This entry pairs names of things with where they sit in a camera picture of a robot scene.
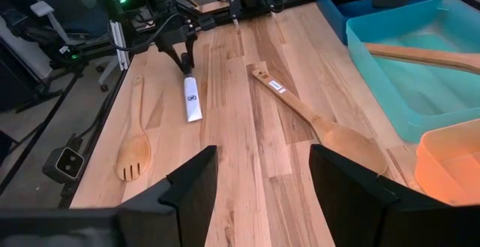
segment orange container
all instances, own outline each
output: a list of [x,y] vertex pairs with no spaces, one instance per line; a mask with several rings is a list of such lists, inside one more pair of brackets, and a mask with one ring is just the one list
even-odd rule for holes
[[480,204],[480,119],[425,133],[415,178],[426,194],[443,203]]

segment blue container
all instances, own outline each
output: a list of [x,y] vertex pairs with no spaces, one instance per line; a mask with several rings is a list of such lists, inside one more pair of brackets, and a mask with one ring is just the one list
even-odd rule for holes
[[343,44],[347,44],[345,29],[348,19],[382,11],[372,8],[371,0],[350,2],[340,6],[335,5],[332,0],[316,0],[316,4]]
[[374,58],[362,42],[480,53],[480,13],[459,0],[428,0],[346,24],[350,56],[397,133],[480,118],[480,75]]

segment wooden spoon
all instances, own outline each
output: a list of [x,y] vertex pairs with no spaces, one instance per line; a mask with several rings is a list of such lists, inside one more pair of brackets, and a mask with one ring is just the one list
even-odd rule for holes
[[480,74],[480,54],[451,53],[438,50],[412,47],[397,47],[384,44],[366,44],[368,51],[374,56],[405,62],[421,62],[457,71]]
[[375,142],[354,130],[318,116],[265,71],[255,69],[252,74],[310,123],[316,137],[324,146],[380,175],[386,172],[385,157]]
[[120,146],[117,157],[117,175],[121,180],[138,179],[150,164],[150,143],[143,132],[140,115],[142,112],[143,76],[133,80],[130,104],[130,128]]

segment wooden table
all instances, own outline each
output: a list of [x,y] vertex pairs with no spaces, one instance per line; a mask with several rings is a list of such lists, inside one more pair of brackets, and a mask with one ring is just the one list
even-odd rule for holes
[[[117,206],[164,178],[207,145],[219,145],[217,200],[206,246],[334,245],[314,193],[308,124],[252,76],[265,68],[318,114],[375,139],[387,176],[417,191],[415,145],[395,133],[362,76],[312,3],[199,35],[194,76],[203,120],[187,123],[183,76],[156,47],[135,56],[72,207]],[[176,47],[184,50],[182,45]],[[142,125],[153,160],[122,182],[116,156],[127,127],[131,81],[145,76]]]

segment chair leg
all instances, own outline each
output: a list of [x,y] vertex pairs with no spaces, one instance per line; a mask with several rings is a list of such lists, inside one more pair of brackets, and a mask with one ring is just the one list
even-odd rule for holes
[[116,57],[113,57],[112,60],[106,66],[105,71],[103,71],[102,75],[100,75],[100,79],[98,79],[98,83],[102,86],[107,79],[107,77],[112,73],[113,70],[119,65],[119,61]]

